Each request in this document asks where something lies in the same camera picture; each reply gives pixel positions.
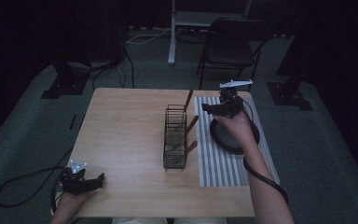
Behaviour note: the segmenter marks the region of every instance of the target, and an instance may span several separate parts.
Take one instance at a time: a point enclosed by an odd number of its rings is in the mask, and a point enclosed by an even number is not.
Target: gray carpet
[[[290,41],[275,37],[267,43],[251,90],[276,170],[281,183],[287,188],[297,223],[358,223],[358,168],[318,92],[307,83],[301,83],[299,87],[310,101],[313,111],[274,105],[269,95],[267,82],[284,82],[286,79],[276,77],[275,73]],[[168,38],[127,46],[133,60],[136,88],[198,88],[199,77],[195,72],[202,45],[178,42],[173,66],[167,64],[168,48]],[[127,77],[125,87],[131,88],[128,60],[123,69],[120,66],[117,71],[112,69],[102,73],[95,86],[120,87],[117,72],[122,75],[122,81],[123,76]],[[245,70],[241,78],[248,79],[248,73],[249,70]],[[36,76],[1,127],[0,185],[11,177],[56,165],[74,145],[81,118],[87,111],[93,92],[92,79],[82,95],[66,95],[56,100],[40,99],[55,76],[51,66]],[[203,89],[218,90],[218,83],[231,78],[235,76],[210,71],[205,76]],[[74,115],[77,119],[71,129]],[[46,175],[10,185],[11,188],[2,194],[2,201],[16,203],[27,198]],[[0,223],[48,223],[49,188],[53,179],[28,203],[15,208],[0,207]],[[252,217],[230,217],[227,221],[229,224],[255,223]],[[109,223],[109,219],[85,218],[79,223]]]

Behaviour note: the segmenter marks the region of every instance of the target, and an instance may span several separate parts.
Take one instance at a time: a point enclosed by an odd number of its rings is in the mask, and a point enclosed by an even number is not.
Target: desk
[[[209,27],[213,21],[219,18],[244,19],[248,17],[249,8],[251,4],[252,0],[246,1],[246,7],[243,14],[233,14],[217,12],[178,11],[175,7],[176,0],[172,0],[171,42],[170,52],[168,54],[168,64],[173,65],[175,63],[176,25]]]
[[[80,217],[253,217],[249,187],[200,187],[197,149],[182,170],[163,168],[167,105],[184,105],[188,91],[97,89],[71,160],[88,163],[86,178],[105,173],[102,189]],[[194,91],[187,116],[195,116]],[[240,92],[243,98],[251,97]],[[188,141],[196,140],[196,128]]]

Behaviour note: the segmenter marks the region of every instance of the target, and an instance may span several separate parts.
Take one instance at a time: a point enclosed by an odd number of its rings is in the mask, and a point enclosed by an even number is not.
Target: brown stick
[[[190,124],[187,126],[187,130],[185,132],[185,136],[187,136],[187,134],[191,131],[191,129],[193,128],[194,124],[196,124],[197,120],[199,120],[199,116],[196,115],[193,120],[191,120]]]
[[[186,148],[186,155],[190,153],[197,146],[197,144],[197,141],[194,141],[188,148]]]
[[[193,90],[190,90],[187,96],[186,104],[185,104],[185,111],[187,111],[188,104],[190,103],[191,96],[193,95]]]

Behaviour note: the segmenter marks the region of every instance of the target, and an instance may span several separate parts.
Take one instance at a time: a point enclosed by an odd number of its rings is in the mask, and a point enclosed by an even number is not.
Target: striped mat
[[[269,147],[257,113],[255,111],[255,104],[252,98],[244,99],[249,105],[245,104],[245,109],[249,116],[252,116],[258,130],[260,131],[259,148],[261,154],[266,161],[269,171],[275,179],[275,182],[280,183],[279,177],[276,173]],[[219,97],[195,97],[196,115],[199,115],[197,122],[197,141],[199,153],[200,166],[200,185],[202,187],[233,187],[233,186],[248,186],[248,174],[243,167],[243,155],[234,155],[225,152],[219,147],[211,137],[209,127],[213,118],[202,110],[201,104],[218,105],[220,104]]]

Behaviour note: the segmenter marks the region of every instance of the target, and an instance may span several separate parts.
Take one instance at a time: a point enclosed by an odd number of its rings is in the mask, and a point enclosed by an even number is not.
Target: metal dish rack
[[[186,167],[187,115],[184,105],[168,105],[165,110],[164,168]]]

